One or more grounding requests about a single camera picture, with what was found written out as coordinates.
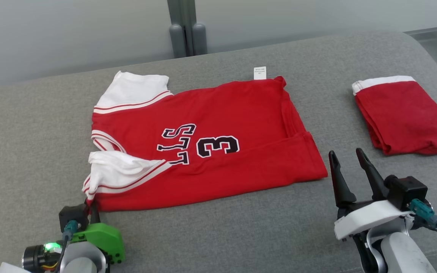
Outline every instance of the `yellow wire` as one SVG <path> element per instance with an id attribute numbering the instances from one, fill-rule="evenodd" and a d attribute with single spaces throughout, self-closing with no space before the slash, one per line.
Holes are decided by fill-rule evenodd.
<path id="1" fill-rule="evenodd" d="M 56 262 L 53 266 L 42 265 L 42 267 L 43 267 L 43 268 L 52 269 L 52 268 L 54 268 L 55 266 L 57 266 L 57 263 L 58 263 L 58 262 Z"/>

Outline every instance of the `care label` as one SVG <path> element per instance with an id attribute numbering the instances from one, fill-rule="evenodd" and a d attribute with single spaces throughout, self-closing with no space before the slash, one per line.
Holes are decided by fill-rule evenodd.
<path id="1" fill-rule="evenodd" d="M 254 67 L 254 79 L 265 80 L 266 79 L 266 67 Z"/>

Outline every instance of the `red and white striped trim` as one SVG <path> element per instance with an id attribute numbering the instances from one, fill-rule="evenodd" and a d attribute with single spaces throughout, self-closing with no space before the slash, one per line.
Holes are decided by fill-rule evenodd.
<path id="1" fill-rule="evenodd" d="M 153 168 L 149 169 L 144 173 L 140 178 L 133 181 L 129 185 L 121 186 L 121 187 L 113 187 L 112 181 L 108 181 L 109 185 L 99 185 L 94 192 L 90 192 L 90 187 L 88 185 L 90 181 L 90 175 L 87 176 L 86 180 L 83 183 L 82 192 L 87 195 L 88 200 L 93 200 L 96 193 L 123 193 L 133 188 L 136 188 L 140 185 L 143 185 L 147 181 L 154 178 L 156 175 L 166 171 L 172 166 L 172 164 L 166 162 L 165 160 L 160 160 L 158 164 L 156 164 Z"/>
<path id="2" fill-rule="evenodd" d="M 399 83 L 399 82 L 415 82 L 414 78 L 411 76 L 392 76 L 385 78 L 373 78 L 364 81 L 357 81 L 352 84 L 352 89 L 354 91 L 354 96 L 363 89 L 372 87 L 374 85 L 381 85 L 383 83 Z"/>
<path id="3" fill-rule="evenodd" d="M 122 111 L 122 110 L 147 107 L 148 105 L 154 104 L 155 102 L 161 100 L 162 98 L 168 97 L 168 96 L 173 96 L 173 93 L 171 93 L 169 90 L 166 90 L 164 92 L 159 93 L 151 100 L 148 100 L 146 102 L 140 102 L 138 104 L 120 104 L 120 105 L 116 105 L 114 107 L 108 107 L 108 108 L 94 107 L 94 113 L 96 113 L 96 114 L 108 114 L 108 113 Z"/>
<path id="4" fill-rule="evenodd" d="M 90 138 L 101 151 L 114 151 L 114 144 L 118 147 L 118 151 L 126 153 L 124 147 L 108 133 L 99 130 L 92 130 Z"/>

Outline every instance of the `green light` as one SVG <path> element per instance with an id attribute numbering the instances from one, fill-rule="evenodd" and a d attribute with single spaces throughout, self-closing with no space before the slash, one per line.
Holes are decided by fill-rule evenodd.
<path id="1" fill-rule="evenodd" d="M 54 249 L 54 248 L 56 248 L 56 247 L 62 248 L 62 247 L 61 247 L 59 244 L 57 244 L 56 242 L 45 244 L 45 250 L 46 250 L 46 251 L 50 251 L 50 250 L 52 250 L 52 249 Z"/>

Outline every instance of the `teal connector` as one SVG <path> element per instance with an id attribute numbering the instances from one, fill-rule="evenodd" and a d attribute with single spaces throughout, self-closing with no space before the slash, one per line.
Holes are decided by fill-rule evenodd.
<path id="1" fill-rule="evenodd" d="M 416 213 L 420 218 L 426 220 L 430 226 L 437 228 L 437 215 L 424 202 L 419 199 L 413 199 L 409 205 L 409 209 Z"/>
<path id="2" fill-rule="evenodd" d="M 77 232 L 78 223 L 75 220 L 68 221 L 67 225 L 64 228 L 64 233 L 62 233 L 62 239 L 65 240 L 65 237 L 68 237 L 68 240 L 71 241 L 73 238 L 73 234 Z"/>

